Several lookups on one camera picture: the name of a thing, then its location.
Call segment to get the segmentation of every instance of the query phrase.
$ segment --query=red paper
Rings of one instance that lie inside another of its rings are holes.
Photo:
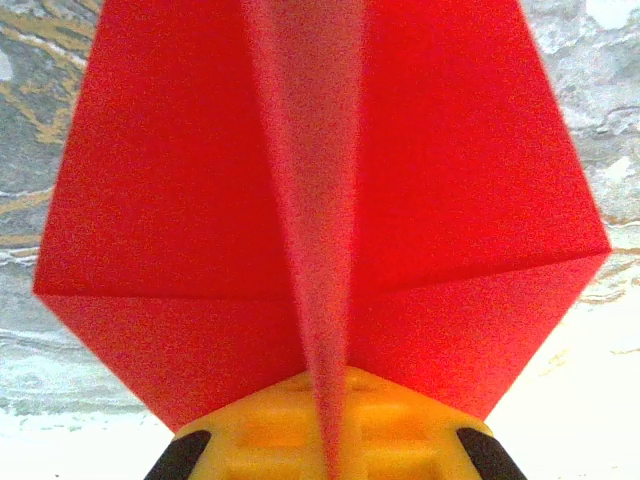
[[[485,416],[609,252],[518,4],[269,5],[107,0],[36,293],[174,429],[304,343],[335,437],[349,301]]]

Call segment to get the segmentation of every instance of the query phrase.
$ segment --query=yellow plastic object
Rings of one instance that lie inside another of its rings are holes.
[[[349,367],[341,480],[480,480],[456,430],[491,435],[478,419]],[[189,480],[326,480],[306,373],[181,429],[212,438]]]

